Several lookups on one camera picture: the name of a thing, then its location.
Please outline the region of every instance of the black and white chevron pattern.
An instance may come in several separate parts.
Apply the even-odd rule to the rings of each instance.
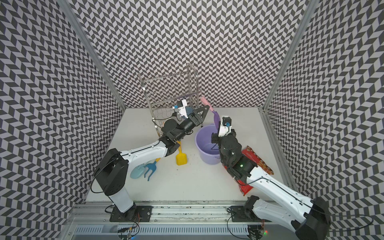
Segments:
[[[375,216],[330,239],[384,239],[383,73],[384,2],[321,0],[268,110],[300,192]]]
[[[52,239],[122,111],[54,0],[0,2],[0,239]]]
[[[69,0],[129,108],[147,107],[137,74],[191,62],[215,107],[261,106],[308,0]]]

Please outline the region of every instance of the red snack bag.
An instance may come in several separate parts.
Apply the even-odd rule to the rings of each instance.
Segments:
[[[241,180],[237,181],[237,184],[239,185],[240,192],[243,194],[243,196],[245,196],[253,188],[249,185],[242,186],[245,185],[245,183]]]
[[[252,161],[254,161],[255,163],[257,163],[257,165],[259,167],[261,167],[264,171],[266,171],[269,175],[273,175],[272,169],[270,167],[268,167],[266,165],[266,163],[261,158],[259,158],[259,156],[257,156],[257,154],[252,150],[252,148],[250,146],[247,146],[246,149],[244,149],[241,152],[247,158],[249,158]]]

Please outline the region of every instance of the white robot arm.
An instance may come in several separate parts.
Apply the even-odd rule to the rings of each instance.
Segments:
[[[105,154],[94,172],[95,179],[124,218],[133,219],[136,212],[124,186],[127,175],[143,163],[173,154],[180,146],[177,141],[202,124],[208,110],[209,106],[195,109],[180,124],[174,119],[167,120],[162,127],[163,135],[150,145],[122,152],[113,148]]]
[[[271,204],[251,196],[244,205],[249,220],[270,220],[292,230],[300,240],[326,238],[331,224],[328,203],[322,198],[313,200],[290,189],[243,155],[230,117],[222,117],[218,133],[212,135],[212,143],[218,144],[221,163],[236,181],[260,189],[278,203]]]

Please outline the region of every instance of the metal dish rack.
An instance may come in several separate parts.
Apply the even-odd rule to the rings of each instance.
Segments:
[[[143,79],[140,74],[138,75],[159,137],[162,135],[160,127],[164,126],[166,120],[174,118],[178,122],[182,121],[179,113],[176,117],[172,117],[174,112],[172,106],[176,105],[177,101],[186,99],[188,106],[200,107],[199,76],[192,64],[188,63],[186,72],[180,71],[149,79]]]

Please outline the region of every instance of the cable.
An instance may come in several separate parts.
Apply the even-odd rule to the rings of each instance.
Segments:
[[[152,119],[152,122],[153,122],[154,124],[156,124],[156,126],[158,126],[159,128],[161,128],[161,127],[155,122],[155,119]]]
[[[152,120],[167,120],[167,119],[170,119],[170,118],[163,118],[163,119],[156,119],[156,118],[153,118]]]
[[[119,233],[120,233],[120,236],[121,236],[120,239],[122,239],[122,233],[123,233],[123,232],[125,232],[125,231],[127,231],[127,230],[130,229],[130,231],[127,233],[127,236],[132,232],[132,229],[133,229],[133,225],[134,225],[134,224],[136,224],[136,227],[138,228],[138,231],[137,231],[136,234],[130,236],[128,239],[133,238],[134,236],[136,236],[136,235],[140,232],[140,225],[139,225],[135,220],[130,220],[130,221],[133,222],[132,227],[130,227],[130,228],[122,228],[122,229],[119,230],[119,225],[118,225],[118,231],[117,231],[117,234],[118,234],[118,236],[119,236]]]
[[[318,211],[318,210],[313,209],[313,208],[311,208],[311,210],[314,210],[314,211],[316,211],[316,212],[319,212],[319,213],[321,213],[321,214],[324,214],[324,215],[327,215],[327,216],[331,216],[331,217],[361,217],[361,216],[363,216],[363,217],[370,217],[370,218],[372,219],[372,221],[370,221],[370,223],[368,223],[368,224],[366,224],[366,225],[364,225],[364,226],[362,226],[362,227],[356,227],[356,228],[345,229],[345,230],[342,230],[342,228],[332,229],[332,230],[335,231],[335,232],[351,232],[351,231],[354,231],[354,230],[359,230],[359,229],[366,228],[366,227],[370,226],[370,225],[373,223],[373,221],[374,221],[374,219],[373,219],[372,216],[365,215],[365,214],[355,214],[355,215],[332,215],[332,214],[326,214],[326,213],[323,213],[323,212]]]
[[[92,190],[92,185],[93,185],[93,182],[95,181],[96,177],[99,175],[99,173],[101,171],[103,171],[104,168],[106,168],[111,162],[115,161],[116,159],[113,159],[112,161],[110,161],[109,163],[107,163],[102,169],[100,169],[100,171],[98,173],[96,173],[95,177],[93,178],[92,182],[91,182],[91,192],[93,193],[103,193],[104,192],[104,189],[102,192],[95,192],[94,190]]]
[[[235,235],[233,235],[233,233],[231,232],[231,230],[229,230],[228,222],[229,222],[229,220],[231,219],[233,213],[232,213],[232,211],[231,211],[229,208],[227,208],[227,212],[228,212],[229,214],[231,214],[231,216],[230,216],[230,217],[228,218],[228,220],[227,220],[227,229],[228,229],[228,232],[229,232],[230,234],[232,234],[232,236],[234,236],[235,238],[249,240],[249,238],[242,238],[242,237],[235,236]]]
[[[214,150],[213,148],[214,148],[216,145],[217,145],[217,143],[216,143],[213,147],[211,147],[211,150]],[[218,150],[218,149],[215,149],[215,150]]]
[[[106,213],[108,213],[108,214],[112,214],[112,212],[107,211],[107,209],[110,208],[110,207],[114,207],[114,206],[115,206],[114,204],[109,205],[108,207],[106,207],[106,208],[104,209],[104,212],[106,212]]]
[[[152,146],[149,146],[149,147],[146,147],[146,148],[143,148],[143,149],[139,149],[139,150],[137,150],[137,151],[134,151],[134,152],[129,152],[129,153],[127,153],[127,154],[124,154],[124,155],[121,155],[121,156],[123,157],[123,156],[126,156],[126,155],[134,154],[134,153],[136,153],[136,152],[139,152],[139,151],[142,151],[142,150],[145,150],[145,149],[151,148],[151,147],[152,147]]]
[[[264,177],[258,178],[258,179],[256,179],[255,181],[250,182],[250,183],[247,183],[247,184],[241,184],[241,183],[238,182],[238,180],[236,180],[236,182],[237,182],[237,184],[240,185],[240,186],[248,186],[249,184],[254,183],[254,182],[256,182],[256,181],[259,181],[259,180],[262,179],[262,178],[264,178]]]
[[[181,118],[181,120],[179,120],[179,116],[178,116],[177,114],[176,114],[176,118],[177,118],[177,120],[180,121],[180,122],[183,120],[183,118]]]

